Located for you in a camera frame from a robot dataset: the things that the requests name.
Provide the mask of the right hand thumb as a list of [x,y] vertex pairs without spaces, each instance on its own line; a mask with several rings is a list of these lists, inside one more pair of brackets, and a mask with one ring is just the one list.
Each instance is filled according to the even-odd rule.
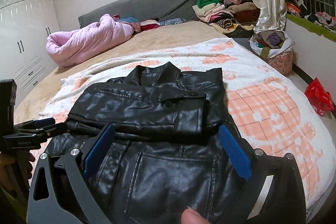
[[197,211],[188,207],[181,215],[181,224],[210,224]]

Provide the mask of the left hand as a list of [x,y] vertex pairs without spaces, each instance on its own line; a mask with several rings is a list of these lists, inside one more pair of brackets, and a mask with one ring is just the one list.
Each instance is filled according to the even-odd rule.
[[17,157],[1,152],[1,187],[7,192],[17,190],[17,178],[21,177],[24,181],[32,178],[33,163],[36,161],[34,155],[31,152],[24,151],[19,160],[23,169],[19,168],[22,174],[17,175],[14,172]]

